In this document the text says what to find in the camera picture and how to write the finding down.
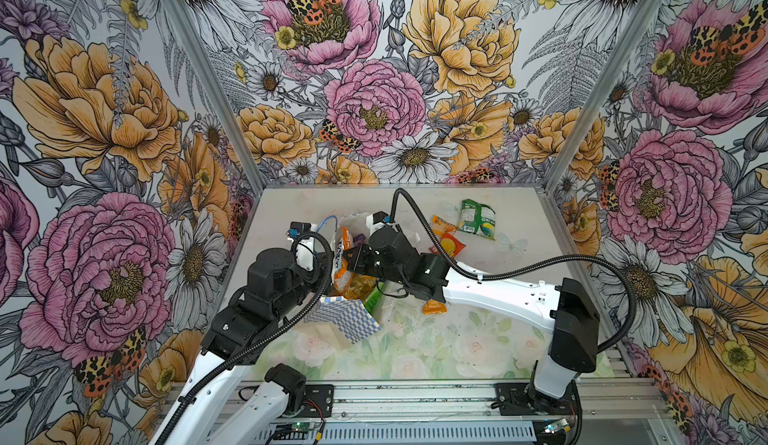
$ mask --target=pink flower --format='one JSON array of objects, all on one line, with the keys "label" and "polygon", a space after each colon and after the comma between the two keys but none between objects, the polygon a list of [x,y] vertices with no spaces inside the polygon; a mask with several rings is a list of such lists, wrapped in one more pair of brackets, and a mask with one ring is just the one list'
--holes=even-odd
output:
[{"label": "pink flower", "polygon": [[422,86],[407,72],[381,60],[352,65],[325,88],[328,119],[362,143],[360,155],[375,157],[403,136],[415,136],[426,122]]},{"label": "pink flower", "polygon": [[619,163],[619,210],[608,214],[617,239],[642,241],[677,265],[696,258],[725,226],[733,196],[721,180],[723,160],[694,131],[643,132]]},{"label": "pink flower", "polygon": [[139,327],[154,338],[170,314],[163,295],[174,245],[158,210],[128,193],[53,219],[29,255],[35,301],[19,322],[22,343],[77,364],[109,355]]},{"label": "pink flower", "polygon": [[[274,34],[281,27],[293,27],[293,15],[286,6],[289,0],[261,1],[264,4],[262,14],[266,16],[266,20],[262,21],[265,32]],[[349,19],[349,28],[342,40],[328,38],[308,45],[297,40],[297,45],[285,50],[302,74],[314,75],[321,74],[323,70],[344,68],[355,60],[366,58],[373,53],[379,39],[379,22],[381,21],[378,1],[342,0],[340,12]],[[334,33],[337,39],[338,33],[338,30]],[[290,74],[291,70],[286,69],[286,72]]]},{"label": "pink flower", "polygon": [[694,0],[667,28],[668,37],[656,41],[658,56],[648,88],[634,94],[638,108],[680,127],[717,134],[730,130],[768,100],[768,40],[743,56],[718,55],[706,66],[695,66],[690,60],[692,29],[710,26],[722,30],[748,10],[732,12],[731,5],[718,10],[715,1],[707,5]]},{"label": "pink flower", "polygon": [[33,204],[14,182],[0,177],[0,305],[16,289],[24,268],[24,248],[39,226]]}]

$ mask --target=green snack package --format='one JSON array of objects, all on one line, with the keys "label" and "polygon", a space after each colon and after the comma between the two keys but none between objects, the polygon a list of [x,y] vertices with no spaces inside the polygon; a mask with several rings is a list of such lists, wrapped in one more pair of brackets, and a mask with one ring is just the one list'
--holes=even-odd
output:
[{"label": "green snack package", "polygon": [[494,240],[496,214],[491,207],[485,204],[470,199],[462,200],[458,229]]},{"label": "green snack package", "polygon": [[379,287],[374,287],[373,290],[371,290],[371,293],[368,294],[366,299],[362,301],[362,306],[366,308],[368,313],[373,315],[373,310],[379,304],[379,300],[381,300],[382,296],[383,295],[379,291]]}]

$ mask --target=blue and white checkered paper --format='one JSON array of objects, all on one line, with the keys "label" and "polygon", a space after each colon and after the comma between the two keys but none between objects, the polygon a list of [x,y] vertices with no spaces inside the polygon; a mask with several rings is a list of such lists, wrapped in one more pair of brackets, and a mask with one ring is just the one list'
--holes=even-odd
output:
[{"label": "blue and white checkered paper", "polygon": [[352,344],[370,337],[382,329],[360,300],[344,297],[322,297],[304,322],[330,322],[336,325]]}]

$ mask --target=floral wallpaper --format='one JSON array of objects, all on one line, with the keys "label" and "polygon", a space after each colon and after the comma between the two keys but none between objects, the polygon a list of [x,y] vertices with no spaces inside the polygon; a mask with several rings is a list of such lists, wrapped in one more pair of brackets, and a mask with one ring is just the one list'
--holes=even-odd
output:
[{"label": "floral wallpaper", "polygon": [[0,429],[14,443],[147,443],[254,205],[150,2],[0,0]]},{"label": "floral wallpaper", "polygon": [[[552,188],[578,250],[634,284],[629,356],[691,445],[768,443],[767,10],[665,2],[605,97],[600,159]],[[623,287],[590,274],[623,322]]]},{"label": "floral wallpaper", "polygon": [[[543,183],[638,2],[185,1],[279,185]],[[597,120],[579,150],[582,178],[604,132]]]}]

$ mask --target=pink peony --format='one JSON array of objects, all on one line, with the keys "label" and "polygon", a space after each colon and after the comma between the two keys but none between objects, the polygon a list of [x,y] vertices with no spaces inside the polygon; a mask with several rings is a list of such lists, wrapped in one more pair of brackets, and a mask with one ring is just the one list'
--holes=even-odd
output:
[{"label": "pink peony", "polygon": [[0,176],[0,305],[16,289],[24,268],[24,248],[39,226],[34,205],[14,182]]},{"label": "pink peony", "polygon": [[158,210],[128,193],[62,213],[29,255],[36,301],[19,322],[22,343],[77,364],[109,355],[141,326],[154,338],[170,314],[163,295],[174,243]]},{"label": "pink peony", "polygon": [[407,72],[381,60],[352,65],[341,80],[325,88],[328,119],[362,143],[360,155],[375,157],[405,135],[415,136],[426,122],[422,86]]},{"label": "pink peony", "polygon": [[619,210],[608,214],[617,239],[642,241],[677,265],[706,250],[725,226],[733,196],[721,180],[723,160],[694,131],[643,132],[619,163]]},{"label": "pink peony", "polygon": [[[261,0],[264,31],[274,34],[281,27],[293,27],[293,15],[288,10],[289,0]],[[349,30],[343,40],[324,40],[305,47],[298,43],[285,52],[296,68],[306,75],[321,74],[323,70],[349,66],[359,58],[370,56],[379,39],[381,12],[377,0],[342,0],[342,11],[349,19]]]},{"label": "pink peony", "polygon": [[[716,56],[706,66],[695,66],[690,61],[693,28],[722,30],[748,10],[732,12],[731,5],[718,10],[715,1],[707,5],[694,0],[667,28],[668,37],[656,41],[658,55],[648,88],[634,95],[639,109],[663,116],[680,127],[697,127],[716,134],[730,130],[768,100],[768,40],[744,56],[729,52]],[[668,50],[674,52],[674,59]]]}]

